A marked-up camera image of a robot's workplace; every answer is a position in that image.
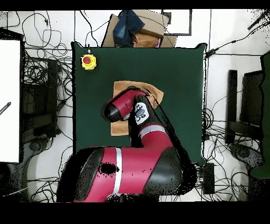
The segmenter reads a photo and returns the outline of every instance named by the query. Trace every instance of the blue cloth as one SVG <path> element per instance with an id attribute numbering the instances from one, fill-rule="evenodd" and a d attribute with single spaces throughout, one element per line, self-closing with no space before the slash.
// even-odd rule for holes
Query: blue cloth
<path id="1" fill-rule="evenodd" d="M 119 22 L 113 30 L 113 39 L 116 46 L 133 47 L 133 36 L 145 25 L 133 10 L 123 10 Z"/>

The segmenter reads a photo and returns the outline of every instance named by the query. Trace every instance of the cardboard box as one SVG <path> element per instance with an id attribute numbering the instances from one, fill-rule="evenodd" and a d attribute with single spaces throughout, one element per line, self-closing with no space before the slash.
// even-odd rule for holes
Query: cardboard box
<path id="1" fill-rule="evenodd" d="M 175 46 L 176 36 L 164 36 L 165 28 L 169 22 L 166 16 L 163 16 L 156 12 L 151 12 L 149 10 L 133 10 L 140 19 L 144 22 L 144 27 L 140 30 L 140 33 L 155 36 L 157 38 L 162 38 L 162 43 L 160 48 L 172 48 Z M 114 47 L 113 40 L 113 30 L 119 19 L 115 15 L 111 15 L 110 22 L 107 27 L 106 35 L 102 42 L 103 48 Z"/>

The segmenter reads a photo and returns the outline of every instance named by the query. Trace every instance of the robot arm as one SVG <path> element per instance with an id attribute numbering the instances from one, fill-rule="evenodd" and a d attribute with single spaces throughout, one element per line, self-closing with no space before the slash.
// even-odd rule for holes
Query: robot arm
<path id="1" fill-rule="evenodd" d="M 179 155 L 146 96 L 130 87 L 102 108 L 109 122 L 128 119 L 132 147 L 80 150 L 62 173 L 58 201 L 68 184 L 74 202 L 104 202 L 114 193 L 170 195 L 181 185 Z"/>

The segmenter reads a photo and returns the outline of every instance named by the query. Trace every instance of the emergency stop button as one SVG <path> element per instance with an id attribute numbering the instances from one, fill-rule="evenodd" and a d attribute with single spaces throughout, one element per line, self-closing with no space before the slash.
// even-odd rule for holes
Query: emergency stop button
<path id="1" fill-rule="evenodd" d="M 85 57 L 85 58 L 83 59 L 83 62 L 84 62 L 85 64 L 90 64 L 91 59 L 90 59 L 89 57 Z"/>
<path id="2" fill-rule="evenodd" d="M 85 70 L 93 70 L 97 66 L 96 58 L 92 54 L 86 54 L 81 57 L 82 67 Z"/>

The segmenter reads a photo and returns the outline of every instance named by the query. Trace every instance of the red button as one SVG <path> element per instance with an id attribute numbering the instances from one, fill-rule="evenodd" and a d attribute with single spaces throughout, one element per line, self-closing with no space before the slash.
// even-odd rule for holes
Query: red button
<path id="1" fill-rule="evenodd" d="M 83 59 L 83 62 L 84 62 L 85 64 L 90 64 L 91 59 L 90 59 L 89 57 L 85 57 L 85 58 Z"/>

